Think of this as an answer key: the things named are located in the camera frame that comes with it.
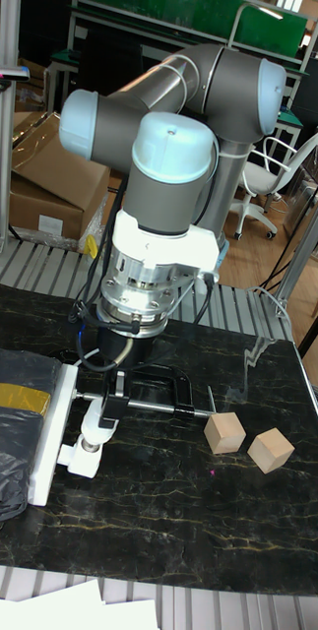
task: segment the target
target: wooden cube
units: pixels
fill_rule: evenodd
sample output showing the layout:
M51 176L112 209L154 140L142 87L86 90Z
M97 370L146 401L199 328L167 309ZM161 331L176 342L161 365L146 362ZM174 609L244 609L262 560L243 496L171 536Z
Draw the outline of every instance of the wooden cube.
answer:
M247 453L266 474L285 464L293 450L292 444L275 427L257 435Z
M236 413L212 413L204 433L215 455L235 453L246 436Z

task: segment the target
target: metal rod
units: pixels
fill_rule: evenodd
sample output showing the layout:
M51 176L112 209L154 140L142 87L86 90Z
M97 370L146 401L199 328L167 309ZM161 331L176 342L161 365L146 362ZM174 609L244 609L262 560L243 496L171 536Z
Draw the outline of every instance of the metal rod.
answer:
M210 404L212 406L212 412L217 413L217 408L215 406L214 396L213 396L212 388L210 385L208 385L208 394L209 394Z
M17 66L21 0L1 0L0 65ZM7 244L16 84L0 94L0 253Z
M96 399L101 398L101 396L99 394L92 394L89 392L86 392L85 394L81 394L80 392L78 392L76 398L81 398L84 401L95 401ZM128 403L128 407L134 410L160 411L162 413L174 414L174 406L164 405L163 403L147 403L146 401L130 400ZM194 410L194 417L207 418L210 415L210 411L205 411L203 409Z
M283 306L286 305L291 293L304 269L308 259L318 243L318 206L312 221L307 227L304 236L298 244L295 254L287 268L287 271L280 283L275 298Z

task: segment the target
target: metal frame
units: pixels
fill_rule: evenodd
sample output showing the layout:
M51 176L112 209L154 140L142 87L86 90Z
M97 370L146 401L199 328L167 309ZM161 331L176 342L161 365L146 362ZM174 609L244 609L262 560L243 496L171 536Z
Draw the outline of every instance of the metal frame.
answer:
M21 0L1 0L0 65L17 66ZM7 244L15 82L0 94L0 253Z
M312 221L298 244L287 271L275 293L276 300L286 306L308 259L318 243L318 206Z

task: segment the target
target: chair backrest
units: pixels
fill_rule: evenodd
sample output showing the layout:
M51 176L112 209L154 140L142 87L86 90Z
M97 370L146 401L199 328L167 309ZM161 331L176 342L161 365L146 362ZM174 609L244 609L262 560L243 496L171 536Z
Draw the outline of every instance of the chair backrest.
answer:
M276 192L281 188L284 188L284 186L286 186L290 182L290 180L294 177L297 169L302 165L304 160L311 153L311 151L313 151L315 147L317 147L317 145L318 132L317 134L306 140L302 147L300 147L300 149L290 158L286 165L290 170L287 171L281 169L281 172L278 175L274 185L274 191L272 192Z

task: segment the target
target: marble surface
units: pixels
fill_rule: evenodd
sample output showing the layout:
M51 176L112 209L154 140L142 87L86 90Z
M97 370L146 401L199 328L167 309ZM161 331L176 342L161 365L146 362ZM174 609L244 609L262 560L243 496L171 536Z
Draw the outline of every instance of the marble surface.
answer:
M68 300L0 285L0 347L74 347ZM95 480L57 467L45 508L0 524L0 564L217 590L318 594L318 419L292 344L171 322L190 336L170 360L191 377L197 407L236 411L247 437L214 456L204 419L128 411ZM93 340L88 339L89 349ZM98 391L83 372L81 391ZM73 405L72 443L87 404ZM247 455L277 426L295 446L264 475Z

